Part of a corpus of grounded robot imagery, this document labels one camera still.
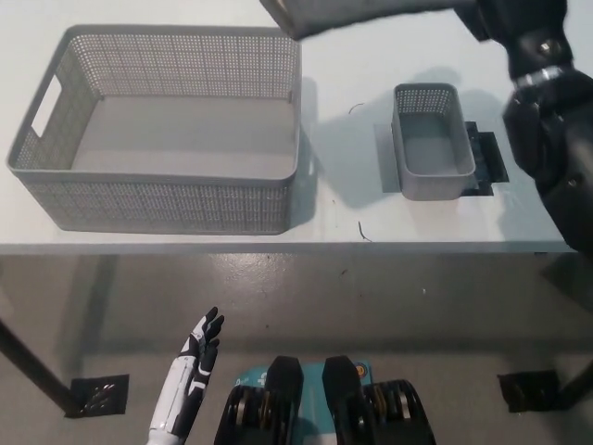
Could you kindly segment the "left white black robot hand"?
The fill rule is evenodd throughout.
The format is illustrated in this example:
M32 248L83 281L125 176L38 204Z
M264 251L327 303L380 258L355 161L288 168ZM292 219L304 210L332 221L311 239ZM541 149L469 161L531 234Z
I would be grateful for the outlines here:
M186 338L171 363L150 422L149 444L184 444L206 394L219 351L224 323L219 309L210 309Z

